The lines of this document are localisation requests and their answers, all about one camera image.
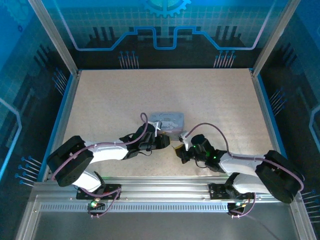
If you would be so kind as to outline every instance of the glass panel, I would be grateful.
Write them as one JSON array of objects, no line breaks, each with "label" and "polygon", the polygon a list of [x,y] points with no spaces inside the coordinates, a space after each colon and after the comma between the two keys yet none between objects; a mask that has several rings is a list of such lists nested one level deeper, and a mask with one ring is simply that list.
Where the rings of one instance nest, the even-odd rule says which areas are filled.
[{"label": "glass panel", "polygon": [[287,0],[45,0],[80,69],[251,68]]},{"label": "glass panel", "polygon": [[0,1],[0,21],[0,238],[15,239],[70,73],[28,1]]},{"label": "glass panel", "polygon": [[320,233],[320,1],[301,0],[261,71],[288,158],[305,172],[303,195]]}]

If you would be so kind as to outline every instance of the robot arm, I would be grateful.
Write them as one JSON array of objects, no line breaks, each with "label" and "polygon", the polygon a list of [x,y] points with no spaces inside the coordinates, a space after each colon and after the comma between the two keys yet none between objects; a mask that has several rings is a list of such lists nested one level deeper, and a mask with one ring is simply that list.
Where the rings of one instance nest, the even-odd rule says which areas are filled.
[{"label": "robot arm", "polygon": [[255,156],[233,154],[215,149],[203,134],[192,138],[186,135],[181,135],[183,144],[175,148],[176,155],[183,164],[190,160],[204,162],[211,171],[227,174],[229,179],[224,186],[216,184],[214,187],[215,192],[226,192],[232,199],[245,193],[265,193],[283,203],[291,203],[301,184],[270,162],[287,169],[302,182],[304,180],[298,168],[277,151],[270,150],[265,155]]},{"label": "robot arm", "polygon": [[[133,158],[140,151],[163,149],[170,145],[170,139],[165,134],[157,134],[160,122],[148,122],[139,127],[136,133],[119,138],[114,144],[97,144],[93,148],[82,151],[76,158],[68,162],[55,176],[60,187],[75,185],[89,192],[97,191],[104,185],[103,179],[97,172],[87,171],[90,164],[106,160],[126,160]],[[56,171],[70,156],[77,151],[92,146],[94,143],[73,136],[54,151],[47,159],[52,172]]]}]

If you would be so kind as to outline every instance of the gear logo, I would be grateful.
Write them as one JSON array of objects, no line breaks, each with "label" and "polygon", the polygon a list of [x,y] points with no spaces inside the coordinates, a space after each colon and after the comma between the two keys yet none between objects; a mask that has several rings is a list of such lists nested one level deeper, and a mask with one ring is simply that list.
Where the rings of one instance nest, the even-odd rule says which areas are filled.
[{"label": "gear logo", "polygon": [[190,0],[143,0],[144,9],[150,14],[155,14],[157,17],[162,15],[173,17],[175,14],[180,14],[181,10],[185,10],[186,5],[190,4]]},{"label": "gear logo", "polygon": [[6,7],[11,17],[22,24],[29,16],[28,0],[0,0],[0,4]]}]

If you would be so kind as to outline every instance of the beige table surface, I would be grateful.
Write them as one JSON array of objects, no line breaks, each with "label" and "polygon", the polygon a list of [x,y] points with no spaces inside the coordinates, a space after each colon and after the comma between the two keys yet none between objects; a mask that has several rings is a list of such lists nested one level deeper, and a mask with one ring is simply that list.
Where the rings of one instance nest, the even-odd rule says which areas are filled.
[{"label": "beige table surface", "polygon": [[[83,70],[68,120],[64,142],[74,135],[91,142],[115,141],[143,123],[140,113],[184,113],[184,129],[202,122],[218,126],[239,154],[265,154],[272,149],[248,69]],[[225,150],[220,134],[199,127],[210,143]],[[172,141],[176,147],[180,143]],[[171,146],[128,160],[89,166],[103,177],[218,176],[194,161],[182,164]]]}]

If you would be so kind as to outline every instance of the gray object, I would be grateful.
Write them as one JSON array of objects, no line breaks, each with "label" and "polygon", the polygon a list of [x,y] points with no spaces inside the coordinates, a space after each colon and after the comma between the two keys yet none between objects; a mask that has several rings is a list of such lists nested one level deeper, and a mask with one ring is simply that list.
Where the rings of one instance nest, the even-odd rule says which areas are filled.
[{"label": "gray object", "polygon": [[161,131],[167,133],[171,140],[178,141],[184,130],[185,116],[182,112],[154,112],[149,121],[160,121],[162,123]]}]

